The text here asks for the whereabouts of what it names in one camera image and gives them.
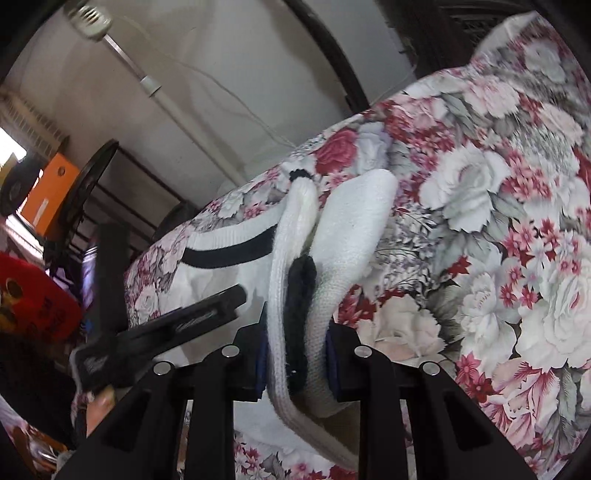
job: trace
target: floral blanket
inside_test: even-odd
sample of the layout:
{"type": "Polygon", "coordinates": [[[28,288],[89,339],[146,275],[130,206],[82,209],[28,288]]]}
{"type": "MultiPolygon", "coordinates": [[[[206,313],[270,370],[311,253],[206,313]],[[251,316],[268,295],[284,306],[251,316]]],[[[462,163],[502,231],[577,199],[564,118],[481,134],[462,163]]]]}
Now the floral blanket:
{"type": "MultiPolygon", "coordinates": [[[[532,470],[552,478],[591,424],[590,112],[576,59],[530,16],[466,67],[330,128],[164,237],[128,272],[130,318],[164,313],[193,232],[267,210],[290,171],[310,172],[326,200],[345,180],[387,168],[398,196],[338,321],[394,361],[439,362],[532,470]]],[[[238,477],[348,475],[275,453],[239,439],[238,477]]]]}

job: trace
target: orange box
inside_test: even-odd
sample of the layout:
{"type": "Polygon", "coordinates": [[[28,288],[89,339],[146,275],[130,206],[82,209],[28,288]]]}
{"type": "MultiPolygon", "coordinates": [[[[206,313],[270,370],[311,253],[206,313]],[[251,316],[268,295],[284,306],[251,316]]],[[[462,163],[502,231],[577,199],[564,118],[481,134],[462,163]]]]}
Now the orange box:
{"type": "Polygon", "coordinates": [[[60,153],[43,170],[43,176],[31,190],[21,215],[35,231],[50,240],[61,232],[57,225],[60,209],[80,170],[60,153]]]}

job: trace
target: finger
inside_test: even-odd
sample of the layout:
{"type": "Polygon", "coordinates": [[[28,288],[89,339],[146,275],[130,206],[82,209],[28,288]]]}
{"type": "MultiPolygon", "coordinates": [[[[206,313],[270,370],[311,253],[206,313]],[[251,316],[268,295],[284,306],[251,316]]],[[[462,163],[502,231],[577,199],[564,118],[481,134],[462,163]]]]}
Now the finger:
{"type": "Polygon", "coordinates": [[[88,437],[115,406],[115,390],[109,386],[89,403],[86,410],[86,436],[88,437]]]}

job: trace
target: metal screw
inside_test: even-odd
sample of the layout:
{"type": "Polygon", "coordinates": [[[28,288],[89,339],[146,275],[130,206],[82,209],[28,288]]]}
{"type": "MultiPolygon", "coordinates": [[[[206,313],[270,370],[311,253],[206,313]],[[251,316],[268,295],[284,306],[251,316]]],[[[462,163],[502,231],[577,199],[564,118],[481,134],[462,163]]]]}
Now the metal screw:
{"type": "Polygon", "coordinates": [[[366,345],[359,345],[355,347],[355,355],[361,358],[367,358],[371,356],[371,348],[366,345]]]}
{"type": "Polygon", "coordinates": [[[434,362],[427,362],[426,364],[423,365],[423,371],[427,375],[431,375],[434,377],[435,375],[437,375],[441,371],[441,368],[439,368],[439,365],[437,365],[434,362]]]}
{"type": "Polygon", "coordinates": [[[236,345],[226,345],[222,348],[222,355],[226,358],[232,358],[240,353],[240,349],[236,345]]]}
{"type": "Polygon", "coordinates": [[[170,364],[168,362],[159,362],[154,365],[154,373],[156,375],[166,375],[170,372],[170,364]]]}

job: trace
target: red object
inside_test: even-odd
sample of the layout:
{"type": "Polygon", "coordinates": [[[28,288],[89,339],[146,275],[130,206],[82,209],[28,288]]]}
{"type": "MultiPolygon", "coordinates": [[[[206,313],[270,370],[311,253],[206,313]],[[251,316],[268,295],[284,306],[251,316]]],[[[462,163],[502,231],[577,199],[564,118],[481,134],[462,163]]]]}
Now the red object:
{"type": "Polygon", "coordinates": [[[76,300],[35,265],[0,252],[0,330],[66,340],[82,319],[76,300]]]}

